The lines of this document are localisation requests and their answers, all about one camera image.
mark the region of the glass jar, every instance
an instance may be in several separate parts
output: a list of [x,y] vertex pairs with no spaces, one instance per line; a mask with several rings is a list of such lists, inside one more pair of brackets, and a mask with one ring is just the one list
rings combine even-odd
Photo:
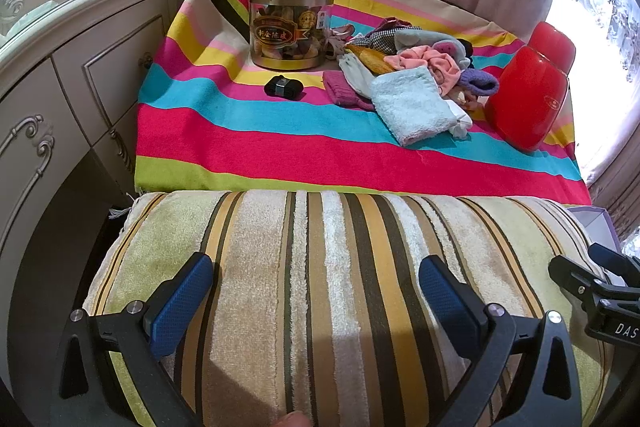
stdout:
[[251,58],[271,70],[324,62],[334,0],[249,0]]

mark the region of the striped blanket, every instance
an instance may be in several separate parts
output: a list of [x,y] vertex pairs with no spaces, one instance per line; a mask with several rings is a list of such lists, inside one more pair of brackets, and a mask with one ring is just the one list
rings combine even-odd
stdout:
[[[153,192],[133,206],[84,308],[148,299],[193,251],[220,265],[176,353],[162,363],[209,427],[266,427],[297,409],[318,427],[424,427],[465,371],[417,282],[436,254],[484,302],[514,315],[558,310],[570,330],[584,425],[607,384],[612,346],[549,278],[565,255],[594,270],[581,225],[538,198],[280,190]],[[490,425],[514,377],[511,360]],[[138,422],[153,422],[122,356],[114,367]]]
[[[247,6],[182,4],[140,90],[136,185],[143,190],[332,188],[590,204],[574,157],[570,96],[533,154],[501,140],[481,112],[465,140],[443,133],[403,148],[375,113],[332,105],[322,71],[287,73],[305,86],[297,102],[268,97],[263,85],[274,73],[249,58]],[[476,67],[495,75],[523,44],[438,0],[335,0],[332,25],[367,32],[387,16],[468,39]]]

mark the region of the screw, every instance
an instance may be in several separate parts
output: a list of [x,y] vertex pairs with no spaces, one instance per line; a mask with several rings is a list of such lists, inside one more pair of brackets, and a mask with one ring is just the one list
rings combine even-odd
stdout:
[[489,304],[487,310],[492,317],[502,317],[505,313],[504,308],[500,306],[500,304]]
[[546,316],[549,317],[549,320],[553,322],[553,324],[559,324],[562,322],[562,315],[556,311],[550,311]]
[[129,304],[127,304],[127,312],[132,315],[138,313],[142,309],[142,306],[144,306],[144,304],[145,303],[143,301],[131,301]]
[[73,310],[71,312],[71,315],[69,315],[71,322],[78,322],[80,319],[82,319],[82,317],[84,317],[84,310],[82,308]]

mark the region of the red container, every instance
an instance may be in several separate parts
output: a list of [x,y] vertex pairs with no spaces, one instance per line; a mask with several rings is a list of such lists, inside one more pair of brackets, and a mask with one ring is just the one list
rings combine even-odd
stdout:
[[540,53],[520,48],[500,76],[500,89],[484,107],[486,119],[507,143],[532,152],[558,116],[569,82]]
[[569,74],[575,61],[575,45],[548,22],[540,22],[529,39],[529,48],[545,55],[559,70]]

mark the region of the wooden drawer front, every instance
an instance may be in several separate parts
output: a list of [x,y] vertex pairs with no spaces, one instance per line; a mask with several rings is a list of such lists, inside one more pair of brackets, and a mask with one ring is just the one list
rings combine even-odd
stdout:
[[0,101],[0,377],[15,277],[49,201],[89,151],[50,60]]
[[136,161],[138,129],[138,104],[135,103],[116,125],[105,134],[94,151],[109,176],[118,184],[123,194],[135,196],[133,172]]
[[62,86],[91,144],[138,99],[168,24],[167,0],[145,0],[103,20],[53,54]]

